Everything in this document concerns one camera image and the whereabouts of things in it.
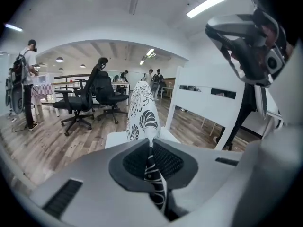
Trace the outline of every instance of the black pants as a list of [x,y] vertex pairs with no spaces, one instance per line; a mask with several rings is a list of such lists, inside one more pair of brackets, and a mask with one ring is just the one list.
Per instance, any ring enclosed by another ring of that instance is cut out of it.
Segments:
[[25,118],[27,119],[27,126],[29,128],[33,127],[33,115],[32,115],[32,86],[31,85],[24,85],[24,112],[25,112]]
[[[242,105],[241,109],[239,111],[238,114],[238,118],[236,120],[235,126],[232,129],[231,135],[229,136],[228,140],[226,141],[227,146],[231,146],[232,145],[232,141],[233,138],[235,138],[239,128],[241,127],[241,125],[243,124],[243,122],[246,120],[246,118],[248,117],[248,115],[253,111],[253,109],[251,108],[251,105]],[[217,138],[217,143],[219,142],[220,138],[222,137],[223,133],[224,133],[225,128],[222,127],[220,136]]]

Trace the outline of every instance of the man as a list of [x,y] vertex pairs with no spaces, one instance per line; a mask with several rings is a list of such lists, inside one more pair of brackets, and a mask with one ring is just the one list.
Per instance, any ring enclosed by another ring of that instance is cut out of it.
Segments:
[[161,70],[157,69],[157,74],[153,75],[153,77],[151,79],[153,81],[151,89],[152,89],[153,97],[154,97],[155,101],[158,101],[158,91],[160,88],[160,83],[164,80],[164,78],[160,74],[160,72],[161,72]]
[[38,72],[35,70],[34,66],[37,65],[36,63],[36,56],[35,52],[36,49],[36,41],[30,40],[28,41],[27,47],[25,47],[20,54],[24,55],[24,58],[26,60],[26,70],[27,70],[27,78],[24,81],[24,112],[25,112],[25,118],[27,120],[27,127],[28,130],[32,131],[37,125],[37,122],[34,122],[33,115],[32,115],[32,109],[31,109],[31,101],[32,101],[32,86],[33,81],[31,78],[31,74],[33,73],[35,76],[38,76]]
[[126,70],[125,72],[121,73],[121,79],[123,79],[124,81],[128,82],[126,75],[128,74],[128,70]]
[[[235,138],[238,130],[240,129],[241,125],[244,123],[246,118],[251,112],[256,111],[257,105],[256,105],[256,98],[255,98],[255,88],[253,85],[245,83],[245,89],[243,93],[243,99],[242,99],[242,104],[241,108],[238,114],[238,118],[236,120],[235,126],[232,129],[232,132],[226,141],[225,148],[228,148],[228,150],[232,150],[232,141]],[[225,128],[222,127],[221,133],[219,137],[214,137],[213,141],[218,144],[220,138],[222,137],[224,133]]]
[[152,83],[151,83],[152,82],[152,72],[153,72],[153,69],[150,69],[149,72],[144,75],[144,80],[147,82],[147,84],[149,86],[152,85]]

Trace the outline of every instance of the ceiling light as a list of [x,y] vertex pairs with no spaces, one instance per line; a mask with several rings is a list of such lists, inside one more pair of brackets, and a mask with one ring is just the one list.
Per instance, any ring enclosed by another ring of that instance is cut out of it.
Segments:
[[23,29],[22,28],[19,28],[19,27],[17,27],[17,26],[14,26],[14,25],[10,25],[10,24],[5,24],[4,25],[6,28],[11,28],[11,29],[14,29],[14,30],[17,30],[17,31],[23,31]]
[[188,12],[186,15],[190,18],[196,16],[197,14],[203,12],[206,9],[209,9],[210,7],[223,2],[225,0],[207,0],[204,3],[200,4],[198,7],[194,8],[190,12]]
[[56,59],[56,62],[63,62],[64,60],[63,60],[63,58],[62,57],[58,57],[57,59]]
[[153,53],[154,49],[150,49],[148,52],[147,52],[147,56],[151,55],[151,53]]

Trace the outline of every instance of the white chair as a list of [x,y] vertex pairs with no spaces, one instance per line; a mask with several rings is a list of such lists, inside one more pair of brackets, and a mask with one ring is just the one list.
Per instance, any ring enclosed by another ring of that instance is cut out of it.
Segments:
[[[187,85],[196,86],[200,91],[180,89],[180,86]],[[213,95],[212,88],[235,92],[236,97],[232,99]],[[236,77],[229,65],[178,67],[165,128],[169,131],[175,107],[185,108],[226,128],[215,148],[221,150],[235,125],[243,91],[244,83]]]
[[131,97],[127,129],[109,133],[105,149],[144,138],[162,138],[179,143],[165,127],[161,127],[151,89],[146,81],[139,81]]

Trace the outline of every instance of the chair backrest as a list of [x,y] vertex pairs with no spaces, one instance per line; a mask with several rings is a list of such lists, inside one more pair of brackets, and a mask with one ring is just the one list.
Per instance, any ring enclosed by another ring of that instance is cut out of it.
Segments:
[[[180,86],[195,86],[199,91],[180,89]],[[212,89],[235,92],[236,96],[232,99],[214,95]],[[216,146],[216,149],[222,149],[239,114],[243,91],[244,83],[229,65],[178,67],[165,127],[170,129],[175,106],[180,106],[226,128]]]
[[100,66],[97,64],[91,71],[89,79],[87,80],[85,87],[81,92],[82,103],[85,105],[87,110],[91,109],[93,106],[92,87],[93,87],[93,82],[97,77],[99,70],[100,70]]
[[99,71],[94,80],[96,100],[101,104],[107,104],[108,98],[115,95],[112,82],[106,71]]

